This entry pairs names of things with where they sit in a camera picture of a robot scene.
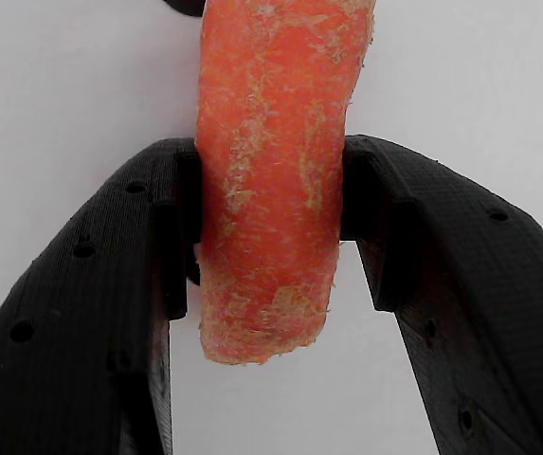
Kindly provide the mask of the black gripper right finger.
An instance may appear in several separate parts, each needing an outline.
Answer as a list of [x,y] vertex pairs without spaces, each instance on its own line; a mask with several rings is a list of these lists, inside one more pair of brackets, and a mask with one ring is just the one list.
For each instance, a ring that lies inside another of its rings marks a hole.
[[543,454],[543,228],[445,165],[348,136],[341,236],[392,313],[442,454]]

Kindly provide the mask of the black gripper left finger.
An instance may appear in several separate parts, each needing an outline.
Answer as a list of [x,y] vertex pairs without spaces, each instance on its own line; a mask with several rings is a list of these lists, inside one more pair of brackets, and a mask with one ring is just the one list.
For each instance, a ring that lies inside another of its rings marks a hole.
[[172,452],[170,324],[198,282],[190,138],[129,159],[0,306],[0,454]]

